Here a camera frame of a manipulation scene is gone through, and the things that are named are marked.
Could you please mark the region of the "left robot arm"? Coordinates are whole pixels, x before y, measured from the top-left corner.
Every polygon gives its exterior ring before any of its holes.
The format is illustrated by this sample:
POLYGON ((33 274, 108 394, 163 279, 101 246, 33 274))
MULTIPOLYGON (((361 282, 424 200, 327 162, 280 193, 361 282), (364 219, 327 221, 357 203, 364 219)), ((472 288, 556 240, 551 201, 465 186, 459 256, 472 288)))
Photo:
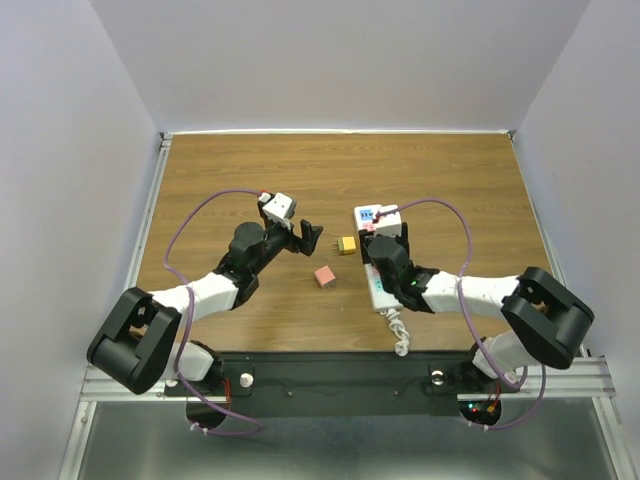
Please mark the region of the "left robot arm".
POLYGON ((187 344, 176 341, 179 329, 188 331, 203 317, 244 305, 277 255, 287 250, 309 257, 323 233, 321 226, 301 220, 297 235, 291 224, 262 217, 263 224, 236 227, 228 252, 201 279, 156 292, 125 290, 91 341, 88 362, 137 395, 160 380, 176 379, 175 367, 187 352, 187 344))

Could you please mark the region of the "pink plug adapter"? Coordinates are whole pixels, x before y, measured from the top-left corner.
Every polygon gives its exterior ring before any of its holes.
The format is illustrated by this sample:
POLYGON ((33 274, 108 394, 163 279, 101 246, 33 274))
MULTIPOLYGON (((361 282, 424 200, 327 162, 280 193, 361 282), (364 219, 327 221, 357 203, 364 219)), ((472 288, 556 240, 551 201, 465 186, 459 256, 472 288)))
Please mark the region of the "pink plug adapter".
POLYGON ((314 278, 320 288, 331 288, 335 285, 336 276, 328 265, 314 271, 314 278))

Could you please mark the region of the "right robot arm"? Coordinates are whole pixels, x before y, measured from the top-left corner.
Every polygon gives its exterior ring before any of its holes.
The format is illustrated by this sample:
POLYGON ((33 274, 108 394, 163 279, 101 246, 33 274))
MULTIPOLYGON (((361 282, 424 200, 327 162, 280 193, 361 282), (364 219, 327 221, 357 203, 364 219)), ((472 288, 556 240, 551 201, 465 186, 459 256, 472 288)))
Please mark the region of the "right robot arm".
POLYGON ((531 366, 568 369, 594 322, 592 309, 544 269, 486 278, 423 267, 410 258, 406 223, 396 235, 363 228, 359 240, 365 266, 402 307, 464 316, 474 345, 460 378, 472 390, 495 379, 517 389, 531 366))

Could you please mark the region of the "yellow plug adapter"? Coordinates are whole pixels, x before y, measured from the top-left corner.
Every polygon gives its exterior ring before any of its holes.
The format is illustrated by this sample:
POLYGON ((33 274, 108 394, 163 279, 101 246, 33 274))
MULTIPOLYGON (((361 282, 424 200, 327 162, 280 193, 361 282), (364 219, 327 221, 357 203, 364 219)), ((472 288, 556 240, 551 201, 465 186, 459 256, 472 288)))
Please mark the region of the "yellow plug adapter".
POLYGON ((356 240, 353 236, 338 237, 332 243, 332 249, 339 255, 352 255, 357 251, 356 240))

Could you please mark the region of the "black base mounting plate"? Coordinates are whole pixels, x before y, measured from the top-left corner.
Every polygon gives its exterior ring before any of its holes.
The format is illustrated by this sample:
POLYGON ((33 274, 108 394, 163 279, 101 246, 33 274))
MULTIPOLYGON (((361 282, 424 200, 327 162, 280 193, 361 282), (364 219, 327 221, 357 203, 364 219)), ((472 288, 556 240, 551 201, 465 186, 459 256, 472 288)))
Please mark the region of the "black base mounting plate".
POLYGON ((463 351, 224 352, 199 393, 252 418, 456 416, 458 398, 484 398, 494 381, 463 351))

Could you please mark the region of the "aluminium frame rail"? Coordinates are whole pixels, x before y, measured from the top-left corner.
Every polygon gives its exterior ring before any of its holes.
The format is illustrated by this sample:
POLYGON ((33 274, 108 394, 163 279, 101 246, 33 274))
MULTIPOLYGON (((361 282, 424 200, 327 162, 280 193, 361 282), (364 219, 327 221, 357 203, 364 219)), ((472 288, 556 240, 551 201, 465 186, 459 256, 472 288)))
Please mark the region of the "aluminium frame rail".
MULTIPOLYGON (((132 286, 138 278, 141 262, 148 239, 153 212, 157 203, 162 178, 169 158, 171 144, 174 134, 172 132, 159 133, 159 150, 154 157, 151 184, 146 196, 142 217, 135 237, 131 258, 127 263, 124 287, 132 286)), ((89 437, 91 434, 94 417, 97 411, 99 400, 87 399, 85 386, 90 380, 94 367, 88 364, 82 379, 79 401, 71 427, 69 440, 66 446, 59 479, 79 479, 83 459, 87 450, 89 437)))

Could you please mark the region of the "white power strip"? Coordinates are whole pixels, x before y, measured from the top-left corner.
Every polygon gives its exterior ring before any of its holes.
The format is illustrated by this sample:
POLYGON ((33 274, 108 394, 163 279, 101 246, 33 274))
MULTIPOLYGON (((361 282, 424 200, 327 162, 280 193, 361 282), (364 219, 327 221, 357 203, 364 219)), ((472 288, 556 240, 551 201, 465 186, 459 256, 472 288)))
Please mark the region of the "white power strip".
MULTIPOLYGON (((372 226, 372 220, 374 217, 374 209, 380 204, 357 206, 354 208, 354 219, 356 230, 359 235, 360 245, 360 231, 366 229, 374 233, 374 227, 372 226)), ((387 293, 381 281, 380 274, 373 265, 364 264, 365 278, 368 285, 368 290, 371 298, 373 310, 375 312, 386 312, 390 309, 400 310, 403 306, 392 295, 387 293)))

